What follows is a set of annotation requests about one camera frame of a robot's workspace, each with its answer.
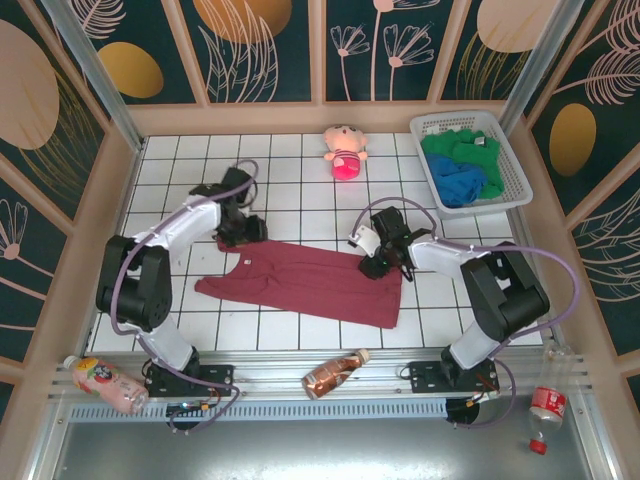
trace red bottle cap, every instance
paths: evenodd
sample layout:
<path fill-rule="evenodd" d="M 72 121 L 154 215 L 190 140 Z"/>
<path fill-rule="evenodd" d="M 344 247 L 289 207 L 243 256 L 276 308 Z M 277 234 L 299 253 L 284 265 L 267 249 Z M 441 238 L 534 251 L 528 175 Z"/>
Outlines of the red bottle cap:
<path fill-rule="evenodd" d="M 529 449 L 540 455 L 544 455 L 545 453 L 547 453 L 547 444 L 541 442 L 540 440 L 531 440 L 529 442 Z"/>

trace red tank top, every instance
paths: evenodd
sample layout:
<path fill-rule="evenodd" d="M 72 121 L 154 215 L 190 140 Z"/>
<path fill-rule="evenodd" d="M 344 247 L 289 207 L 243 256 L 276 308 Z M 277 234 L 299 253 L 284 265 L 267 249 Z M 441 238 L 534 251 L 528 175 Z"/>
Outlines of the red tank top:
<path fill-rule="evenodd" d="M 205 277 L 195 290 L 222 300 L 394 328 L 398 323 L 402 274 L 379 280 L 358 270 L 359 255 L 276 241 L 220 249 L 240 253 L 224 277 Z"/>

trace pink stuffed toy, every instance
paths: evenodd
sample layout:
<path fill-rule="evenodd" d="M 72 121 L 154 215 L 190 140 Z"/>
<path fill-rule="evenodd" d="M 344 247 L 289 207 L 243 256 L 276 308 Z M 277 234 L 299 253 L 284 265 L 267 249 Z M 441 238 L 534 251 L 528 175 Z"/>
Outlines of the pink stuffed toy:
<path fill-rule="evenodd" d="M 333 162 L 331 174 L 337 180 L 351 180 L 360 173 L 360 161 L 367 159 L 367 152 L 362 151 L 367 138 L 360 130 L 347 125 L 328 128 L 324 132 L 329 153 L 325 160 Z"/>

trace white laundry basket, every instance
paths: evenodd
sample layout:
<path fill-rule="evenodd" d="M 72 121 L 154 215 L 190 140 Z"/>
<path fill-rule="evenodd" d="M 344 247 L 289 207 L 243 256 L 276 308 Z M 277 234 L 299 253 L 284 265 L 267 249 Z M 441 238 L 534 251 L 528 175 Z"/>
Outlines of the white laundry basket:
<path fill-rule="evenodd" d="M 483 215 L 503 212 L 513 207 L 525 205 L 533 199 L 533 190 L 522 171 L 520 162 L 516 158 L 506 135 L 502 131 L 496 117 L 484 110 L 467 110 L 460 112 L 434 113 L 416 117 L 411 120 L 411 134 L 418 150 L 418 155 L 422 161 L 422 167 L 427 175 L 431 192 L 436 201 L 436 207 L 440 218 L 469 217 L 472 215 Z M 470 128 L 471 130 L 482 130 L 488 137 L 495 138 L 500 142 L 500 156 L 498 157 L 498 167 L 504 182 L 504 192 L 502 195 L 489 200 L 476 200 L 473 204 L 461 208 L 445 207 L 440 200 L 438 190 L 433 176 L 429 170 L 427 159 L 422 151 L 420 142 L 426 135 L 446 132 L 447 130 L 459 130 Z"/>

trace plush toy head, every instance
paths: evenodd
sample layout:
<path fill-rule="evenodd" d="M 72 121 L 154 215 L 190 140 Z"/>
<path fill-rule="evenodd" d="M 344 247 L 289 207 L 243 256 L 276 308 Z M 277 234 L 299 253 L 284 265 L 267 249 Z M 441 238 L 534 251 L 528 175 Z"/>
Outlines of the plush toy head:
<path fill-rule="evenodd" d="M 338 125 L 327 128 L 324 132 L 324 141 L 332 152 L 348 150 L 357 153 L 367 144 L 367 137 L 357 128 Z"/>

